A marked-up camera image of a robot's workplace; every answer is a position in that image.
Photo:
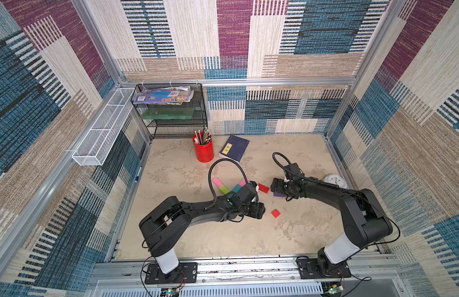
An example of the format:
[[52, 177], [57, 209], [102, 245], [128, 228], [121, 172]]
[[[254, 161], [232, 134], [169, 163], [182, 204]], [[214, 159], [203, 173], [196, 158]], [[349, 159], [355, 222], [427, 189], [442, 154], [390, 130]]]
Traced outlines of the teal long block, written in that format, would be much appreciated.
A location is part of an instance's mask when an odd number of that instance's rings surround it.
[[240, 186], [239, 184], [237, 184], [237, 185], [232, 189], [232, 191], [233, 191], [234, 193], [237, 193], [241, 188], [242, 188], [242, 186]]

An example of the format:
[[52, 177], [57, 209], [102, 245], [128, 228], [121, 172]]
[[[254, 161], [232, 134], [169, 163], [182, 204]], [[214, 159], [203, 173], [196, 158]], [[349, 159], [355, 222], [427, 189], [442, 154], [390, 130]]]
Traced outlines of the purple block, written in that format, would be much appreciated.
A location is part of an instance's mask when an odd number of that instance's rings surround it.
[[281, 198], [285, 198], [286, 197], [286, 194], [278, 193], [278, 192], [273, 192], [273, 195], [274, 195], [274, 197], [281, 197]]

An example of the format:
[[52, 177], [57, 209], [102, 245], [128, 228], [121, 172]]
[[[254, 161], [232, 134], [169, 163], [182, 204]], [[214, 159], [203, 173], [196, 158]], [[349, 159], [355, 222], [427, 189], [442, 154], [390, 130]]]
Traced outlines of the red long block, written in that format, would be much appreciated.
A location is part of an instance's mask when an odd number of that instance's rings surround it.
[[270, 191], [270, 188], [267, 186], [264, 186], [263, 184], [258, 184], [259, 190], [262, 191], [263, 193], [268, 194]]

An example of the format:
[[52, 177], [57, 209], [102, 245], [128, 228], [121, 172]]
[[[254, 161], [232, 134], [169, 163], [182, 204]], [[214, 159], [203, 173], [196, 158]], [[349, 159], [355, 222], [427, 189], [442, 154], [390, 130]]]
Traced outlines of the light green long block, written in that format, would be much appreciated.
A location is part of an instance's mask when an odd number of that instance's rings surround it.
[[221, 185], [221, 186], [219, 186], [218, 188], [219, 188], [219, 190], [220, 190], [224, 195], [230, 193], [230, 190], [229, 190], [225, 185]]

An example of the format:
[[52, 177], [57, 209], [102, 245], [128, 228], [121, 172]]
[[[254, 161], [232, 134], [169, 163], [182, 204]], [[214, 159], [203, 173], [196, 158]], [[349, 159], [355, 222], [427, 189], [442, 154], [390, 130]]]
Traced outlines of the pink long block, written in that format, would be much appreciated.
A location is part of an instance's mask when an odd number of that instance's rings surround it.
[[218, 179], [218, 178], [213, 178], [212, 181], [219, 188], [223, 186], [222, 181], [220, 179]]

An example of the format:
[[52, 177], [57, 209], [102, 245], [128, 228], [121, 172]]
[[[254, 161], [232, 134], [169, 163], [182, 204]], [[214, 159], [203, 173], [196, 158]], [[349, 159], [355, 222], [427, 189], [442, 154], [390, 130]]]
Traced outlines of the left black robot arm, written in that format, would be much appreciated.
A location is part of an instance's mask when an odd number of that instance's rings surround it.
[[251, 181], [237, 192], [216, 197], [213, 201], [182, 202], [175, 196], [166, 198], [139, 222], [144, 237], [143, 248], [149, 250], [165, 274], [179, 267], [174, 247], [185, 231], [207, 222], [236, 222], [246, 217], [260, 220], [265, 206], [259, 201], [259, 186]]

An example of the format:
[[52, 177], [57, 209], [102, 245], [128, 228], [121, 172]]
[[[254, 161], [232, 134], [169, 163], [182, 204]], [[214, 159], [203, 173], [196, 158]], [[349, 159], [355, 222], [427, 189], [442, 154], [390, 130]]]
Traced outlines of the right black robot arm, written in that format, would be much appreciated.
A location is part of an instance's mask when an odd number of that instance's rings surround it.
[[272, 191], [285, 194], [287, 201], [315, 199], [340, 211], [343, 233], [317, 253], [317, 266], [322, 275], [328, 275], [362, 249], [392, 234], [392, 223], [372, 191], [344, 189], [306, 177], [296, 163], [278, 166], [284, 171], [285, 179], [275, 178]]

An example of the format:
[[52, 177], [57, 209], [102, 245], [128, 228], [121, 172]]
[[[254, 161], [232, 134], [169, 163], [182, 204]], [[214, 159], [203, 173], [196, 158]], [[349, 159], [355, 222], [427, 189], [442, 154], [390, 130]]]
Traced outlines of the small red cube block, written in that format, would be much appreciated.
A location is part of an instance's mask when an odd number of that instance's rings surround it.
[[280, 212], [277, 209], [274, 209], [271, 214], [274, 218], [278, 218], [280, 216]]

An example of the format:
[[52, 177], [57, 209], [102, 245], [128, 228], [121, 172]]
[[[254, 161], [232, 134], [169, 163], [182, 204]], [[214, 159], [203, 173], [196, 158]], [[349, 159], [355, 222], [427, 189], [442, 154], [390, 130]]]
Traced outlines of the dark blue notebook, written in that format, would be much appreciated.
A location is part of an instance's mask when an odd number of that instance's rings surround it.
[[231, 135], [220, 150], [219, 156], [240, 162], [243, 158], [244, 152], [248, 148], [249, 143], [250, 141], [247, 139]]

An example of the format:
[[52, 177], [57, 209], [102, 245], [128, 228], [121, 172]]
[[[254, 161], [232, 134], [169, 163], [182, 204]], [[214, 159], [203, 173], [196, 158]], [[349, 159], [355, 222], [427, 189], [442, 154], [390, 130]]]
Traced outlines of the red ribbed pencil cup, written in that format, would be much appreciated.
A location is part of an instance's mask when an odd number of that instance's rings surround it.
[[193, 145], [196, 158], [201, 163], [211, 162], [214, 158], [213, 141], [209, 140], [206, 144], [198, 143], [197, 134], [193, 135]]

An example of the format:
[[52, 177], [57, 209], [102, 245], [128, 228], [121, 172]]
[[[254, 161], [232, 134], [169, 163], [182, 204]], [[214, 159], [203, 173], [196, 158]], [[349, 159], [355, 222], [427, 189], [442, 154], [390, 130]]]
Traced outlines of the pencils in cup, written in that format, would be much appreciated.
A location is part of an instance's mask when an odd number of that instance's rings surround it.
[[195, 131], [194, 136], [194, 143], [201, 146], [209, 144], [212, 140], [212, 136], [210, 131], [208, 130], [208, 127], [204, 127], [202, 131]]

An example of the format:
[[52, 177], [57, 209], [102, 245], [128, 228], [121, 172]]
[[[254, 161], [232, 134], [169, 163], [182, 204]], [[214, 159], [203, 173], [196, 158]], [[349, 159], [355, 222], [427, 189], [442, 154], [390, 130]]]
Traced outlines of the green folder in rack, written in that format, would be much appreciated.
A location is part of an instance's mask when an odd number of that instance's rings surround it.
[[143, 120], [191, 120], [193, 108], [149, 108], [143, 112]]

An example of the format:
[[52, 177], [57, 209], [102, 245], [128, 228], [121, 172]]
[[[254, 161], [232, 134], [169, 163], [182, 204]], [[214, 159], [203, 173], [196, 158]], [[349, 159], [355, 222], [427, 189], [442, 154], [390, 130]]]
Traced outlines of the black mesh shelf rack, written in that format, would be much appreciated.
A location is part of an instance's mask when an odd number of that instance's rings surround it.
[[[185, 101], [149, 100], [151, 91], [183, 91]], [[152, 139], [190, 138], [208, 127], [201, 84], [137, 84], [130, 99]]]

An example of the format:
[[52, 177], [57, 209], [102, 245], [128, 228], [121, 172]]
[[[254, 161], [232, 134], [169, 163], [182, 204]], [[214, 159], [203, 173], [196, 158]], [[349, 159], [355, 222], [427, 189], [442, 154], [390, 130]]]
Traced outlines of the colourful magazine on rack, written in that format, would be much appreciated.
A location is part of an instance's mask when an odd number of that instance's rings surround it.
[[181, 105], [188, 103], [194, 96], [194, 90], [190, 86], [168, 87], [137, 90], [132, 103], [134, 105]]

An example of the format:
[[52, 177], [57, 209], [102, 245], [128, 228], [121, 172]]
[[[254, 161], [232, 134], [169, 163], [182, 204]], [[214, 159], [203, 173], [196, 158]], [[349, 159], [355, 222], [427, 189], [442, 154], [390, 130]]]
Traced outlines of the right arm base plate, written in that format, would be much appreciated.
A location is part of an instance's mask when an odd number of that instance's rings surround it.
[[301, 279], [316, 278], [350, 278], [351, 272], [346, 261], [333, 264], [324, 258], [309, 258], [300, 256], [296, 258], [296, 265]]

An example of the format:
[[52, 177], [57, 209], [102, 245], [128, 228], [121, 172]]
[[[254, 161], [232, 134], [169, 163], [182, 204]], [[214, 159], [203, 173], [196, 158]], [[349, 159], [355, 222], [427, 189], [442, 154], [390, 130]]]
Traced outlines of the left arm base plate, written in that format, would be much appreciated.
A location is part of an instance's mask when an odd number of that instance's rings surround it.
[[143, 269], [146, 285], [196, 283], [197, 272], [197, 262], [180, 263], [169, 273], [163, 273], [157, 263], [149, 263]]

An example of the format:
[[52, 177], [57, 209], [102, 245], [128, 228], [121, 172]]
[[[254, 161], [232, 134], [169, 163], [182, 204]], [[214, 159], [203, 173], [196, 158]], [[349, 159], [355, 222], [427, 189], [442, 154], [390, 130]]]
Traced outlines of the blue pen by wall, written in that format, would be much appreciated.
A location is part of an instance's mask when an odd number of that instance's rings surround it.
[[139, 170], [138, 170], [138, 172], [136, 174], [134, 183], [138, 183], [139, 182], [141, 171], [142, 171], [142, 167], [139, 168]]

